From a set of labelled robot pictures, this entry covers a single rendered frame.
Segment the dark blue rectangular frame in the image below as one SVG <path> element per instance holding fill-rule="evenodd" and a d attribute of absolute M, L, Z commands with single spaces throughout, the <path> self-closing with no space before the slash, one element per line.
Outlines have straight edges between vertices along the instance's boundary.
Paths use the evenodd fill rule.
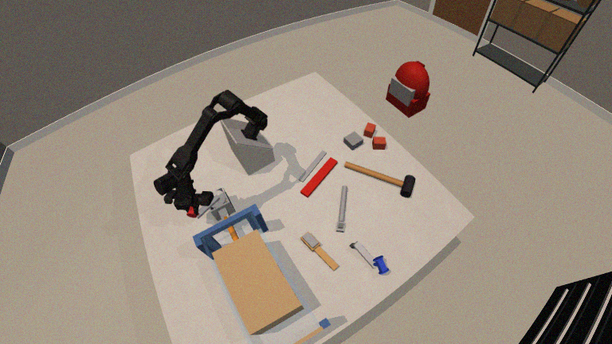
<path fill-rule="evenodd" d="M 218 222 L 216 225 L 211 226 L 210 228 L 201 231 L 200 233 L 197 233 L 195 236 L 193 236 L 194 240 L 197 240 L 198 238 L 200 239 L 201 237 L 204 237 L 207 233 L 211 233 L 212 231 L 215 231 L 218 228 L 221 228 L 224 225 L 229 224 L 231 221 L 236 220 L 239 217 L 242 217 L 243 215 L 257 209 L 257 205 L 256 203 L 254 205 L 251 205 L 250 207 L 248 207 L 247 209 L 243 209 L 242 211 L 240 211 L 237 214 L 232 215 L 232 217 L 226 218 L 224 221 L 222 222 Z"/>

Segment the small red block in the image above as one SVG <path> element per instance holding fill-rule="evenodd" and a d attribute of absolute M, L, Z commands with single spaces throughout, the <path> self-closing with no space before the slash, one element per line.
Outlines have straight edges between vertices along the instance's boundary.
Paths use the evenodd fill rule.
<path fill-rule="evenodd" d="M 373 150 L 385 150 L 386 137 L 373 137 L 372 146 Z"/>
<path fill-rule="evenodd" d="M 375 133 L 375 124 L 373 123 L 367 123 L 365 129 L 364 129 L 364 135 L 366 137 L 371 138 L 373 136 L 373 134 Z"/>

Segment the red flat bar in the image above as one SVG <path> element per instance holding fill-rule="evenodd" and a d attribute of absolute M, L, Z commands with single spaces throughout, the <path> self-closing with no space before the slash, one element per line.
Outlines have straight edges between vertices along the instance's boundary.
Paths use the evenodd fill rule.
<path fill-rule="evenodd" d="M 319 184 L 328 176 L 337 163 L 338 161 L 335 159 L 329 158 L 321 169 L 315 174 L 315 176 L 309 181 L 309 183 L 300 191 L 300 193 L 306 197 L 309 197 L 319 186 Z"/>

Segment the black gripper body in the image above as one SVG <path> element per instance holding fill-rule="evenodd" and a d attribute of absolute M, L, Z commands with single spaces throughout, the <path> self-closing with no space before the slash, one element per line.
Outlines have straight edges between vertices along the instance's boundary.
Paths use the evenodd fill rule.
<path fill-rule="evenodd" d="M 213 201 L 214 194 L 211 191 L 202 191 L 202 193 L 195 193 L 197 192 L 197 190 L 194 189 L 192 184 L 193 182 L 194 180 L 191 180 L 188 184 L 184 186 L 178 185 L 177 187 L 175 187 L 176 190 L 171 190 L 170 192 L 166 193 L 166 195 L 164 196 L 165 204 L 171 204 L 173 202 L 172 199 L 175 199 L 177 195 L 177 190 L 179 190 L 181 193 L 185 193 L 186 190 L 189 189 L 194 196 L 194 204 L 209 206 L 210 203 Z"/>

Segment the black-headed mallet with wooden handle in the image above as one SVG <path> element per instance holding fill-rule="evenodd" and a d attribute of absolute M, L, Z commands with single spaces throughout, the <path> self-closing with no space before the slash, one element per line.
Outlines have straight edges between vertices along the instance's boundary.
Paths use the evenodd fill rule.
<path fill-rule="evenodd" d="M 346 168 L 348 168 L 350 170 L 359 172 L 361 174 L 369 175 L 371 177 L 377 178 L 377 179 L 382 180 L 384 182 L 391 183 L 391 184 L 394 184 L 396 186 L 402 187 L 400 195 L 403 196 L 404 198 L 410 197 L 410 195 L 412 194 L 412 190 L 414 188 L 414 183 L 415 183 L 415 180 L 416 180 L 413 175 L 410 175 L 410 174 L 406 175 L 405 178 L 404 178 L 404 181 L 402 181 L 402 180 L 399 180 L 399 179 L 395 179 L 395 178 L 386 176 L 385 174 L 381 174 L 381 173 L 379 173 L 377 171 L 374 171 L 374 170 L 368 170 L 368 169 L 366 169 L 364 167 L 357 166 L 357 165 L 349 163 L 349 162 L 346 162 L 344 167 L 346 167 Z"/>

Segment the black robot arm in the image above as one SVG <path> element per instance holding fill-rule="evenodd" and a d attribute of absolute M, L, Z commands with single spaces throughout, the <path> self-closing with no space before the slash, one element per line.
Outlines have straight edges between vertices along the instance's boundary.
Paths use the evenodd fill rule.
<path fill-rule="evenodd" d="M 215 104 L 220 104 L 227 111 L 216 112 L 213 109 Z M 188 184 L 191 181 L 190 172 L 194 169 L 198 159 L 198 149 L 214 124 L 239 114 L 245 115 L 245 118 L 249 121 L 245 130 L 241 130 L 247 139 L 257 140 L 259 131 L 268 126 L 268 116 L 256 106 L 247 106 L 230 90 L 217 94 L 210 105 L 202 110 L 201 118 L 194 126 L 194 130 L 190 133 L 186 143 L 176 150 L 170 161 L 165 165 L 168 173 L 154 181 L 157 192 L 163 196 L 178 185 Z M 173 163 L 176 167 L 172 166 Z M 185 193 L 177 190 L 173 204 L 177 210 L 188 210 L 194 204 L 194 196 L 189 189 Z"/>

